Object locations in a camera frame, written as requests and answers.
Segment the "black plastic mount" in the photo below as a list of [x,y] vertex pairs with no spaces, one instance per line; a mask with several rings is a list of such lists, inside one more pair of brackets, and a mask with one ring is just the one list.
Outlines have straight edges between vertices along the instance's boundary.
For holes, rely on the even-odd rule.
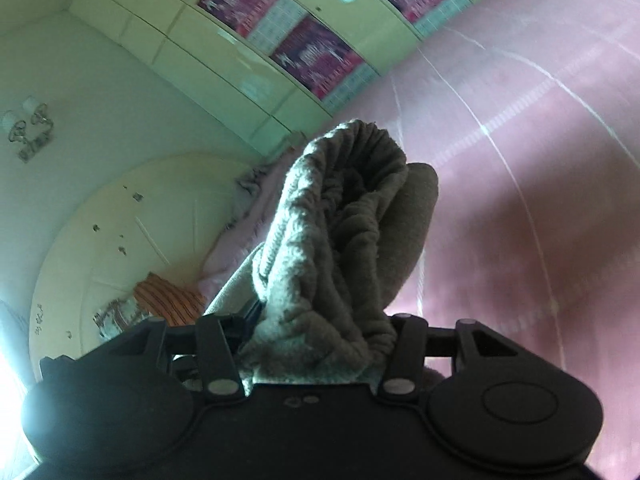
[[[77,361],[44,359],[22,412],[40,459],[28,478],[596,478],[584,465],[602,426],[596,395],[481,323],[394,316],[376,394],[259,384],[246,396],[234,355],[261,309],[181,328],[148,320]],[[425,356],[451,358],[452,376],[427,388]]]

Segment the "wall sconce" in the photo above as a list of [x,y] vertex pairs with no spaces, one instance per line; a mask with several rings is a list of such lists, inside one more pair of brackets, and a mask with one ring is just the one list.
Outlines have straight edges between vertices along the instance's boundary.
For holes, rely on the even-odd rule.
[[26,136],[27,123],[18,117],[13,111],[6,112],[0,124],[9,135],[9,142],[21,142],[23,149],[18,152],[18,157],[23,162],[29,162],[33,156],[46,146],[51,140],[53,121],[47,115],[47,105],[29,96],[22,104],[22,108],[31,116],[31,124],[46,124],[47,129],[39,133],[35,139],[29,140]]

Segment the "pink blanket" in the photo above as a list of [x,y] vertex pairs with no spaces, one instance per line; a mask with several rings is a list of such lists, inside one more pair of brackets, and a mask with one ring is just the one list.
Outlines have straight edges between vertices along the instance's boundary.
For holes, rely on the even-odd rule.
[[640,0],[483,0],[336,122],[388,128],[440,175],[390,313],[474,317],[580,378],[589,463],[640,473]]
[[250,208],[216,240],[198,281],[198,290],[209,301],[217,296],[249,253],[267,237],[285,176],[301,152],[301,148],[291,148],[280,156],[266,174],[258,172],[260,175],[252,185],[259,191]]

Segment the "white headboard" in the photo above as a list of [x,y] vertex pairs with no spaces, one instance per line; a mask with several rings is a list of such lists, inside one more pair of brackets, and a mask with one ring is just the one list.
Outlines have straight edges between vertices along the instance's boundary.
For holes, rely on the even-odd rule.
[[155,160],[90,197],[56,237],[31,304],[30,355],[78,358],[100,344],[94,314],[156,272],[185,285],[232,214],[244,164],[194,153]]

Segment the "orange striped pillowcase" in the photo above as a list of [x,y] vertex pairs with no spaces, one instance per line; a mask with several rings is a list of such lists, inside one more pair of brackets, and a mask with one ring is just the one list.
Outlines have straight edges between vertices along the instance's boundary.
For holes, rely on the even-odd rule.
[[140,308],[163,317],[168,326],[194,324],[206,309],[206,299],[197,292],[184,290],[152,272],[133,290]]

